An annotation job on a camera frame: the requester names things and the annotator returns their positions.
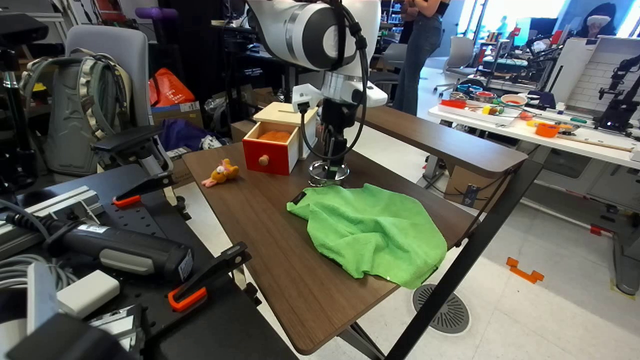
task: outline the green towel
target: green towel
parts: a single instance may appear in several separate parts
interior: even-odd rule
[[[365,184],[307,188],[287,211],[308,220],[316,249],[351,276],[378,275],[409,289],[440,265],[447,243],[421,203]]]

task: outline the backpack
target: backpack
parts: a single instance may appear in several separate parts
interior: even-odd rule
[[[47,87],[52,95],[46,138],[33,136],[47,168],[55,173],[87,176],[96,173],[95,142],[132,127],[129,119],[131,79],[107,54],[74,49],[85,57],[40,58],[22,73],[20,90],[26,99],[45,70],[54,70]]]

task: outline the stuffed toy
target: stuffed toy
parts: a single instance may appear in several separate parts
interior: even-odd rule
[[[233,179],[238,176],[240,172],[239,167],[235,167],[231,165],[231,161],[229,159],[224,159],[220,166],[213,170],[211,173],[211,177],[202,181],[202,184],[208,188],[214,186],[215,184],[224,183],[227,179]]]

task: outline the office chair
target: office chair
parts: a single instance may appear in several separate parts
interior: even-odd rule
[[[440,92],[440,97],[445,91],[453,90],[460,83],[460,78],[466,78],[476,72],[473,67],[466,67],[474,57],[474,41],[467,37],[451,37],[451,53],[445,63],[445,72],[458,75],[455,83],[436,85],[433,93],[438,92],[438,88],[446,86]]]
[[[383,70],[372,71],[369,73],[369,81],[378,86],[382,85],[382,90],[390,95],[391,86],[398,84],[400,75],[387,71],[387,67],[401,69],[406,58],[406,44],[390,44],[387,50],[380,56],[382,59]]]
[[[78,25],[68,32],[66,56],[78,47],[109,54],[131,77],[129,114],[134,127],[94,144],[93,150],[100,155],[103,164],[110,168],[137,163],[150,176],[173,170],[173,163],[157,137],[162,128],[154,125],[149,105],[147,36],[133,29]]]

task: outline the gray cable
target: gray cable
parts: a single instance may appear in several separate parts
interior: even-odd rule
[[[55,259],[49,263],[42,256],[23,254],[0,261],[0,289],[24,287],[27,284],[27,268],[32,263],[47,265],[58,291],[77,281],[77,277],[60,268]]]
[[[49,232],[47,231],[47,229],[45,229],[45,227],[38,221],[38,219],[36,219],[36,217],[34,217],[30,212],[26,211],[25,209],[22,209],[18,205],[12,204],[11,202],[8,202],[2,199],[0,199],[0,205],[10,208],[11,210],[14,210],[18,214],[29,219],[34,225],[36,225],[38,230],[40,230],[45,240],[49,238]]]

